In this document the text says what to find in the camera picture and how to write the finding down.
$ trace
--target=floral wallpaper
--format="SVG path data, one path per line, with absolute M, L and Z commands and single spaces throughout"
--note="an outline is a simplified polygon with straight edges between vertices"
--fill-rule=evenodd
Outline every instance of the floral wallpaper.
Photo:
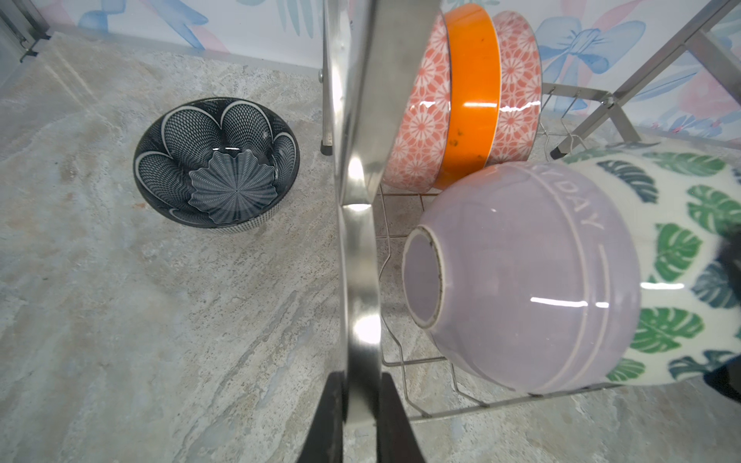
M 350 2 L 353 5 L 363 0 Z M 33 0 L 50 24 L 73 25 L 306 67 L 322 62 L 323 0 Z M 442 0 L 493 16 L 520 12 L 536 31 L 544 81 L 615 90 L 705 4 L 701 0 Z M 741 7 L 714 28 L 741 56 Z M 579 116 L 589 101 L 549 109 Z M 634 124 L 741 144 L 741 107 L 686 53 L 626 111 Z

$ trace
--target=black patterned bowl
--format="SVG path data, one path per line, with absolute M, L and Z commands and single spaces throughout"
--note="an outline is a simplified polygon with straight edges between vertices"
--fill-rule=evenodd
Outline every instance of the black patterned bowl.
M 163 216 L 235 233 L 278 210 L 299 172 L 299 145 L 266 107 L 209 98 L 152 124 L 136 147 L 133 167 L 139 191 Z

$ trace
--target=orange plate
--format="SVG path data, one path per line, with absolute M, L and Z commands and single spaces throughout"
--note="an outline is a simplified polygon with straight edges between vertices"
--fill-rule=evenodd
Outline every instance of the orange plate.
M 469 3 L 445 15 L 451 48 L 451 122 L 435 188 L 484 168 L 499 116 L 499 42 L 484 8 Z

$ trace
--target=red and white patterned bowl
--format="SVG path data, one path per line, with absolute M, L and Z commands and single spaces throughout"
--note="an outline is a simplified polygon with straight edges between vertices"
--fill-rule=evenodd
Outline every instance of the red and white patterned bowl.
M 445 154 L 450 115 L 451 55 L 448 30 L 438 14 L 386 165 L 386 185 L 418 193 L 432 188 Z
M 528 159 L 542 95 L 540 54 L 530 25 L 514 11 L 504 11 L 493 21 L 502 60 L 502 99 L 487 166 Z

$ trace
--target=dish rack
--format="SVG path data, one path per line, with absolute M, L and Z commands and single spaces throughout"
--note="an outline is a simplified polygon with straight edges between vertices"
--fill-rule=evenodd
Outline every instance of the dish rack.
M 637 131 L 622 106 L 653 81 L 685 51 L 690 51 L 715 79 L 741 104 L 741 62 L 712 35 L 710 29 L 731 12 L 741 0 L 710 0 L 692 20 L 677 32 L 654 56 L 625 81 L 614 93 L 563 84 L 543 84 L 547 110 L 554 96 L 571 98 L 571 105 L 559 117 L 561 130 L 539 123 L 536 144 L 542 143 L 546 160 L 559 159 L 579 145 L 610 119 L 623 141 L 639 142 Z M 430 27 L 437 14 L 437 1 L 367 0 L 356 5 L 353 21 L 346 0 L 325 0 L 324 67 L 319 80 L 324 85 L 323 131 L 321 151 L 334 154 L 338 237 L 342 270 L 342 412 L 348 424 L 376 421 L 382 366 L 400 371 L 406 405 L 418 415 L 410 422 L 448 419 L 518 404 L 570 396 L 611 387 L 595 384 L 579 390 L 527 394 L 503 400 L 481 400 L 461 390 L 456 369 L 445 357 L 405 357 L 397 333 L 391 329 L 380 298 L 379 281 L 392 259 L 392 242 L 406 234 L 390 234 L 386 201 L 393 196 L 418 197 L 422 209 L 426 196 L 435 193 L 391 193 L 380 187 L 388 161 L 388 147 L 393 143 L 404 112 L 407 97 L 416 76 Z M 404 18 L 415 18 L 404 21 Z M 579 99 L 599 102 L 578 127 L 569 128 L 568 111 Z M 551 139 L 563 140 L 551 147 Z M 380 187 L 380 205 L 384 233 L 373 225 L 373 200 Z M 385 242 L 388 253 L 379 267 L 376 244 Z M 382 340 L 390 339 L 399 354 L 389 360 L 382 351 Z M 408 368 L 447 362 L 451 389 L 455 397 L 468 405 L 431 412 L 410 395 Z

